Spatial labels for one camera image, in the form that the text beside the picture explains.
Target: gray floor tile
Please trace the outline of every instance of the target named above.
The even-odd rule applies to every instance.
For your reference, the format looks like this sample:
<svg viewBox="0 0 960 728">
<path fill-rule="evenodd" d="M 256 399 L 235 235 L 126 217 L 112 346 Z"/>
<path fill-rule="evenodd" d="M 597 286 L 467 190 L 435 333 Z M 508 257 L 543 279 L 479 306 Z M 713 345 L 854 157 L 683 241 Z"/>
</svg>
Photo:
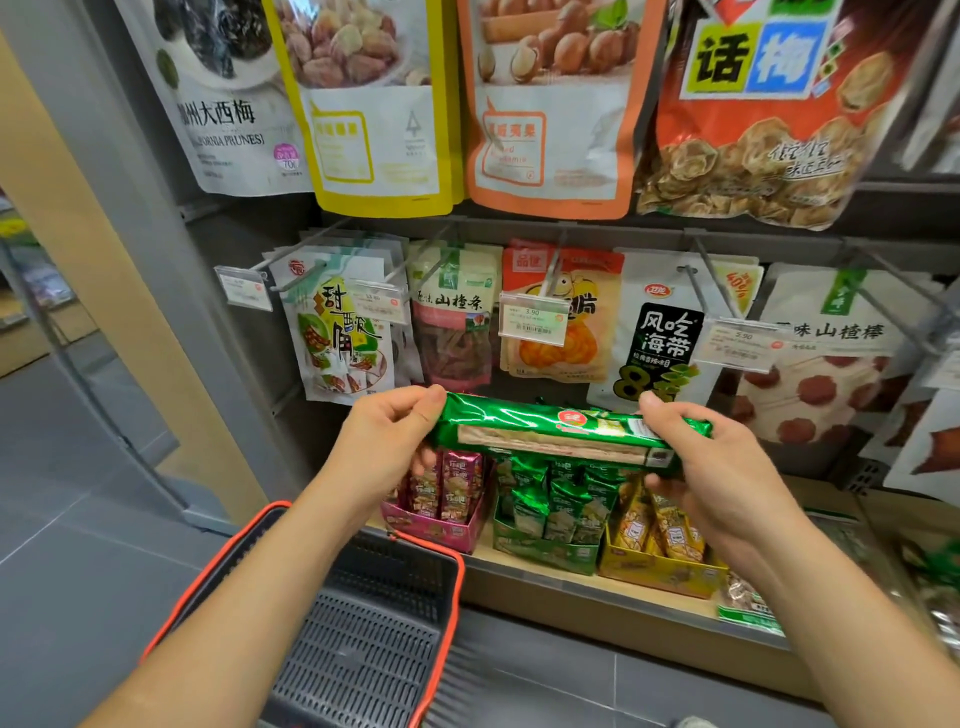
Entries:
<svg viewBox="0 0 960 728">
<path fill-rule="evenodd" d="M 829 715 L 800 702 L 632 655 L 616 656 L 616 709 L 657 723 L 686 716 L 718 728 L 835 728 Z"/>
<path fill-rule="evenodd" d="M 496 672 L 471 725 L 476 728 L 613 728 L 613 711 L 565 692 Z"/>
<path fill-rule="evenodd" d="M 4 725 L 75 726 L 136 665 L 196 575 L 58 523 L 46 528 L 0 565 Z"/>
<path fill-rule="evenodd" d="M 464 610 L 457 641 L 497 669 L 603 705 L 613 705 L 613 653 L 603 647 Z"/>
<path fill-rule="evenodd" d="M 142 548 L 197 569 L 205 567 L 227 541 L 223 536 L 145 513 L 99 494 L 77 503 L 57 523 Z"/>
<path fill-rule="evenodd" d="M 36 534 L 50 519 L 42 519 L 0 505 L 0 561 Z"/>
</svg>

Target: green snack package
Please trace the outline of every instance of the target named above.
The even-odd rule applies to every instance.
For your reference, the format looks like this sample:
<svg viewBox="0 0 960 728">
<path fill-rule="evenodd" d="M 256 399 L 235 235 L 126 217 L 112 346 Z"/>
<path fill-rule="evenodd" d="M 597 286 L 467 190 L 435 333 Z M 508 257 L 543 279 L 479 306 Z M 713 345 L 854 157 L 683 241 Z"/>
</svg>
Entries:
<svg viewBox="0 0 960 728">
<path fill-rule="evenodd" d="M 603 537 L 607 519 L 616 505 L 620 489 L 618 484 L 609 483 L 591 475 L 589 468 L 584 473 L 584 487 L 590 495 L 590 502 L 584 506 L 584 511 L 577 522 L 573 543 L 597 546 Z"/>
<path fill-rule="evenodd" d="M 686 421 L 705 437 L 712 425 Z M 434 446 L 484 452 L 533 452 L 573 463 L 598 461 L 618 467 L 672 473 L 680 458 L 638 415 L 521 404 L 450 393 L 430 433 Z"/>
<path fill-rule="evenodd" d="M 583 485 L 558 478 L 550 483 L 550 515 L 546 519 L 543 538 L 569 544 L 592 496 Z"/>
<path fill-rule="evenodd" d="M 529 488 L 517 486 L 513 489 L 513 496 L 516 530 L 537 539 L 543 538 L 543 527 L 550 513 L 546 492 L 540 486 Z"/>
</svg>

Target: hanging snack bag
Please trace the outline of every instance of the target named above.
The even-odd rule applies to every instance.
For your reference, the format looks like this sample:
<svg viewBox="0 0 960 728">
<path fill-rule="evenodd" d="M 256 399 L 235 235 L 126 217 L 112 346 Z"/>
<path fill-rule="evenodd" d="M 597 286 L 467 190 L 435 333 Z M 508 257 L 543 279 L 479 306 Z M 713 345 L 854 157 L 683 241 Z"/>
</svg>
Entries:
<svg viewBox="0 0 960 728">
<path fill-rule="evenodd" d="M 317 201 L 421 217 L 461 202 L 456 14 L 444 0 L 263 0 Z"/>
<path fill-rule="evenodd" d="M 505 248 L 503 290 L 541 295 L 552 255 L 553 246 Z M 564 345 L 504 339 L 500 369 L 520 377 L 603 381 L 616 328 L 622 268 L 622 253 L 562 248 L 551 295 L 570 301 Z"/>
<path fill-rule="evenodd" d="M 708 331 L 708 315 L 731 315 L 699 255 L 623 251 L 623 282 L 613 356 L 602 383 L 591 384 L 587 402 L 630 414 L 644 390 L 664 401 L 707 404 L 723 367 L 694 363 L 701 334 Z M 684 266 L 694 276 L 707 300 L 704 311 Z M 759 265 L 723 263 L 718 274 L 732 300 L 746 313 L 759 288 Z"/>
<path fill-rule="evenodd" d="M 637 212 L 823 230 L 866 170 L 936 0 L 753 0 L 731 25 L 690 5 Z"/>
<path fill-rule="evenodd" d="M 357 316 L 346 286 L 383 280 L 383 270 L 379 257 L 308 249 L 270 266 L 278 286 L 301 278 L 281 296 L 308 400 L 353 404 L 394 389 L 390 324 Z"/>
<path fill-rule="evenodd" d="M 260 0 L 116 0 L 204 192 L 311 189 Z"/>
<path fill-rule="evenodd" d="M 470 248 L 420 251 L 408 268 L 423 376 L 451 392 L 490 383 L 496 258 Z"/>
<path fill-rule="evenodd" d="M 929 274 L 912 274 L 931 292 Z M 822 474 L 850 436 L 854 415 L 869 409 L 880 377 L 905 337 L 857 294 L 869 291 L 910 327 L 933 305 L 885 271 L 835 270 L 775 263 L 775 281 L 761 321 L 781 324 L 788 340 L 769 374 L 740 381 L 733 417 L 760 440 L 785 450 L 787 472 Z"/>
<path fill-rule="evenodd" d="M 604 220 L 630 207 L 665 0 L 459 0 L 481 205 Z"/>
</svg>

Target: price tag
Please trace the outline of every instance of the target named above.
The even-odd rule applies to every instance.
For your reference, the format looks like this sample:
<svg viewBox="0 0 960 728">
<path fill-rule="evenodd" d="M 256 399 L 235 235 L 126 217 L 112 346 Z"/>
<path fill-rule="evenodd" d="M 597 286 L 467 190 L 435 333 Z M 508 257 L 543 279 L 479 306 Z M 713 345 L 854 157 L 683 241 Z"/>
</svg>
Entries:
<svg viewBox="0 0 960 728">
<path fill-rule="evenodd" d="M 500 335 L 561 347 L 570 313 L 567 299 L 546 299 L 524 293 L 500 294 Z"/>
<path fill-rule="evenodd" d="M 406 288 L 373 280 L 347 280 L 347 292 L 357 316 L 393 324 L 410 323 Z"/>
<path fill-rule="evenodd" d="M 257 308 L 261 311 L 274 310 L 267 284 L 257 271 L 231 268 L 228 265 L 217 265 L 213 270 L 220 279 L 220 285 L 224 287 L 224 293 L 227 294 L 227 303 Z"/>
<path fill-rule="evenodd" d="M 710 318 L 693 360 L 766 374 L 785 345 L 783 329 L 776 324 Z"/>
</svg>

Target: logo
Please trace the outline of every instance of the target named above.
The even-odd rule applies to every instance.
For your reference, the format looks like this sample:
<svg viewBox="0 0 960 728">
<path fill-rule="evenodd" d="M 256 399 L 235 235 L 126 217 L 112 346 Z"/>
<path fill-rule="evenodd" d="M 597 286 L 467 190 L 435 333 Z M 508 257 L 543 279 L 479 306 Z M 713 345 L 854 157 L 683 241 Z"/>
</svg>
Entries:
<svg viewBox="0 0 960 728">
<path fill-rule="evenodd" d="M 653 296 L 655 299 L 665 299 L 667 296 L 673 293 L 673 289 L 668 285 L 663 285 L 662 283 L 651 283 L 643 289 L 643 292 L 648 296 Z"/>
<path fill-rule="evenodd" d="M 587 424 L 587 415 L 583 412 L 577 412 L 575 409 L 565 409 L 557 415 L 557 419 L 564 423 L 564 425 L 582 427 Z"/>
</svg>

